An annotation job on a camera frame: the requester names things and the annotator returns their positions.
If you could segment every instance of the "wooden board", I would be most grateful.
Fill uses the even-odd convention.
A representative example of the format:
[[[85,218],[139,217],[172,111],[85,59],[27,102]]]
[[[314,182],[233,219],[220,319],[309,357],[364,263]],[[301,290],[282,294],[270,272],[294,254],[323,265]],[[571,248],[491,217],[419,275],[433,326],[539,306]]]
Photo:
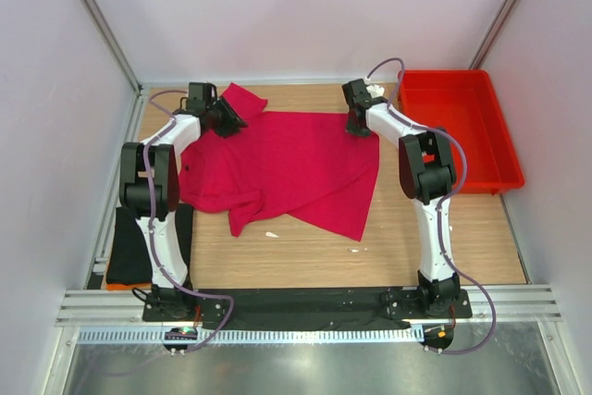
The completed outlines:
[[[252,86],[249,90],[269,100],[267,110],[343,113],[346,108],[339,85]],[[169,93],[157,102],[173,110],[179,106],[180,97]],[[162,112],[147,105],[140,139],[154,134],[166,123]],[[194,286],[204,289],[415,285],[420,259],[415,212],[399,186],[396,148],[381,141],[380,157],[362,242],[291,216],[249,224],[238,238],[233,238],[228,229],[228,214],[198,212],[191,258]],[[455,197],[450,206],[450,223],[453,256],[461,270],[484,284],[524,283],[499,197]],[[268,231],[278,238],[267,237]]]

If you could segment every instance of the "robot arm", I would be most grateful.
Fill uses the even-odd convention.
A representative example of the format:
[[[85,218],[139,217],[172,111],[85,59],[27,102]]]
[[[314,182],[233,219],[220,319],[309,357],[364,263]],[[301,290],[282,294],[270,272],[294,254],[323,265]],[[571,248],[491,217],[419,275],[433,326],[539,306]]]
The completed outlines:
[[[349,106],[346,131],[362,137],[372,131],[399,148],[399,179],[405,195],[413,200],[421,242],[418,270],[418,295],[428,314],[448,310],[461,292],[458,275],[444,259],[438,240],[438,211],[442,213],[443,243],[447,256],[450,248],[450,201],[438,203],[448,194],[456,180],[450,143],[442,136],[419,130],[420,124],[390,107],[383,97],[384,89],[367,85],[362,79],[342,86]]]
[[[193,82],[189,85],[185,108],[175,111],[176,125],[152,144],[149,151],[156,193],[156,218],[154,219],[154,248],[167,273],[185,288],[191,288],[189,273],[179,248],[175,227],[175,212],[179,206],[179,175],[176,155],[197,141],[204,131],[213,130],[221,137],[230,136],[247,124],[234,112],[223,97],[217,97],[216,86],[211,83]],[[142,158],[144,146],[153,138],[142,142],[127,142],[121,150],[121,179],[119,200],[136,217],[146,245],[150,245],[150,196],[146,171]],[[179,295],[156,266],[151,249],[148,249],[153,269],[153,295],[171,293]]]

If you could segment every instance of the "black cloth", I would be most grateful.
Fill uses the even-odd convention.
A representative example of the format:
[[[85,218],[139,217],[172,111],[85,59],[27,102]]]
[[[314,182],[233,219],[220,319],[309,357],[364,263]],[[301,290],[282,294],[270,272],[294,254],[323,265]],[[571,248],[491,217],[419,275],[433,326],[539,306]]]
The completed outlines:
[[[191,260],[191,236],[193,233],[193,207],[180,204],[175,214],[177,239],[183,262],[189,268]],[[146,242],[131,211],[126,207],[116,209],[115,237],[107,284],[145,284],[152,281],[152,264]]]

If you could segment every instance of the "red tray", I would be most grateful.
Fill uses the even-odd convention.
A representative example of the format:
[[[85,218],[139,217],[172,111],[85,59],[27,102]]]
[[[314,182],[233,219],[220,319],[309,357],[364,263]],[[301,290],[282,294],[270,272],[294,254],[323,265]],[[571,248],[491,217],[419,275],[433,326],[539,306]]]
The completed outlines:
[[[401,111],[419,124],[445,128],[461,144],[469,170],[462,192],[504,193],[524,185],[510,133],[485,71],[406,71]],[[461,157],[454,147],[452,150],[460,176]]]

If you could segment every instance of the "white panel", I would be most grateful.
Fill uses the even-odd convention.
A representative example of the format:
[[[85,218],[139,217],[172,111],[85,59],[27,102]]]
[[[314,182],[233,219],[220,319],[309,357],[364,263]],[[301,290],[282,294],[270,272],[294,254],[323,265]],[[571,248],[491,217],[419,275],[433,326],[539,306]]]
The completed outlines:
[[[0,392],[28,394],[88,270],[132,92],[80,0],[0,11]]]
[[[502,0],[97,0],[142,81],[466,68]]]
[[[485,65],[526,178],[506,197],[516,236],[532,279],[551,284],[588,378],[591,24],[590,0],[522,0]]]

